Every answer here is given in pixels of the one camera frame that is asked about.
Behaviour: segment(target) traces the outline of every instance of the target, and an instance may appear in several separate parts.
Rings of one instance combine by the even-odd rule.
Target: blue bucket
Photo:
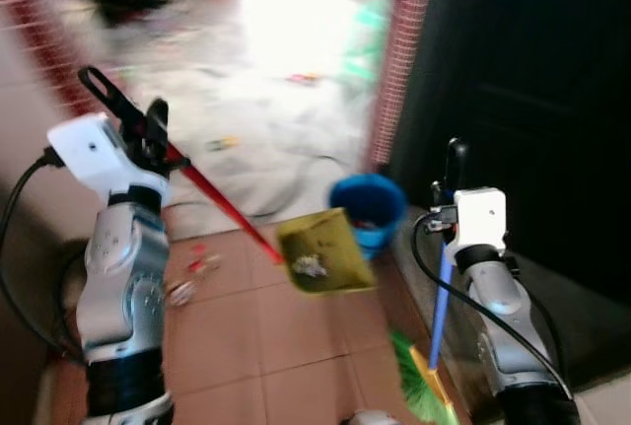
[[[376,174],[339,181],[329,194],[328,204],[346,209],[355,240],[366,259],[372,259],[387,246],[407,209],[403,190],[389,178]]]

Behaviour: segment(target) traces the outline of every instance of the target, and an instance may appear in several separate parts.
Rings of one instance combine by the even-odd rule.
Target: green object
[[[424,422],[434,422],[436,425],[459,425],[454,408],[445,406],[421,376],[410,354],[410,348],[414,344],[398,332],[390,334],[390,341],[398,362],[401,389],[407,408]]]
[[[333,208],[282,223],[276,231],[292,283],[309,294],[373,289],[375,274],[355,242],[342,208]],[[296,272],[305,258],[316,258],[325,275]]]
[[[344,53],[342,80],[377,81],[386,50],[389,11],[389,0],[373,0],[359,10]]]

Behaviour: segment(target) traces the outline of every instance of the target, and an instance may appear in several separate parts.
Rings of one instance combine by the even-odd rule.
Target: red object
[[[188,264],[188,272],[194,274],[199,269],[204,266],[204,263],[201,259],[193,260],[190,264]]]
[[[195,245],[193,246],[192,251],[197,255],[201,255],[206,252],[206,246],[203,244]]]

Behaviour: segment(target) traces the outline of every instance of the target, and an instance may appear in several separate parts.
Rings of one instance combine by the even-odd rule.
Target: power cord
[[[22,190],[24,189],[29,179],[34,175],[34,173],[37,172],[42,167],[46,167],[46,166],[53,166],[56,168],[64,167],[63,161],[59,158],[57,153],[51,147],[47,147],[44,150],[44,154],[39,159],[37,159],[22,174],[22,176],[18,179],[18,182],[13,187],[13,190],[11,190],[11,193],[7,200],[7,204],[5,205],[4,210],[2,212],[2,218],[0,219],[0,260],[2,259],[2,253],[4,251],[4,243],[6,241],[7,231],[9,229],[9,222],[11,221],[11,216],[13,215],[13,212],[15,211],[15,208],[17,206],[18,198],[20,197]],[[66,348],[62,347],[59,343],[54,342],[50,340],[49,338],[47,338],[46,336],[44,336],[37,329],[37,327],[27,318],[27,316],[22,311],[22,309],[20,309],[20,306],[18,305],[15,298],[13,297],[13,294],[11,293],[11,289],[9,288],[7,280],[5,279],[3,263],[1,261],[0,261],[0,290],[2,290],[2,293],[7,299],[7,304],[13,310],[18,320],[25,326],[26,329],[28,329],[37,338],[43,341],[46,345],[48,345],[48,347],[56,351],[62,357],[68,357],[73,362],[76,362],[78,364],[84,364],[83,359],[81,357],[68,351]]]
[[[563,393],[566,395],[568,400],[572,400],[573,398],[572,392],[570,391],[570,388],[563,380],[563,377],[555,369],[554,365],[550,363],[550,361],[548,361],[548,359],[545,356],[543,356],[534,346],[532,346],[532,344],[530,344],[527,339],[521,336],[514,328],[512,328],[509,324],[507,324],[505,321],[500,319],[498,316],[496,316],[493,312],[488,310],[486,307],[478,304],[477,302],[469,298],[468,295],[462,293],[459,289],[453,287],[451,284],[448,284],[447,282],[444,282],[443,280],[441,280],[438,276],[434,274],[434,272],[432,272],[427,267],[427,265],[425,265],[425,262],[423,262],[421,254],[418,250],[418,243],[417,243],[418,232],[421,227],[424,227],[425,225],[431,223],[432,221],[436,222],[438,219],[439,219],[439,213],[430,212],[430,213],[420,216],[414,222],[414,226],[412,228],[412,236],[411,236],[412,255],[414,256],[414,260],[416,260],[416,263],[418,264],[420,269],[423,271],[425,275],[429,277],[429,279],[432,282],[442,287],[443,289],[447,290],[451,295],[456,297],[461,302],[464,302],[465,304],[467,304],[468,306],[476,310],[481,315],[484,315],[485,317],[493,321],[496,325],[502,328],[507,334],[509,334],[513,339],[515,339],[534,359],[536,359],[550,373],[550,375],[554,378],[554,380],[559,385],[559,387],[561,388]]]
[[[554,352],[556,353],[556,360],[559,364],[559,371],[561,371],[561,376],[567,378],[567,363],[565,361],[565,354],[563,353],[563,347],[561,343],[561,334],[559,333],[558,328],[556,327],[556,323],[554,319],[552,319],[552,315],[545,308],[545,306],[541,303],[539,299],[537,299],[534,294],[529,289],[526,289],[528,295],[530,296],[530,301],[536,307],[537,310],[541,313],[543,317],[543,321],[545,325],[550,330],[550,336],[552,337],[552,341],[554,342]]]

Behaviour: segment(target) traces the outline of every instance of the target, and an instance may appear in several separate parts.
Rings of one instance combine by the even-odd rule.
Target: trash
[[[297,274],[305,274],[310,277],[328,275],[326,269],[320,264],[317,254],[301,255],[292,264],[292,270]]]
[[[195,259],[186,266],[185,272],[178,279],[169,282],[165,289],[169,304],[173,307],[181,307],[190,302],[200,282],[221,265],[221,256],[205,254],[205,245],[195,245],[191,251]]]
[[[355,228],[359,228],[360,230],[373,231],[379,229],[379,225],[373,221],[353,220],[352,223]]]
[[[224,149],[228,149],[230,147],[235,147],[239,145],[239,137],[237,136],[228,136],[222,137],[221,139],[216,139],[214,141],[208,141],[204,144],[206,151],[208,152],[217,152],[223,151]]]
[[[295,73],[287,77],[287,80],[292,83],[298,83],[301,85],[314,86],[317,82],[321,80],[322,76],[317,73],[308,72],[308,73]]]

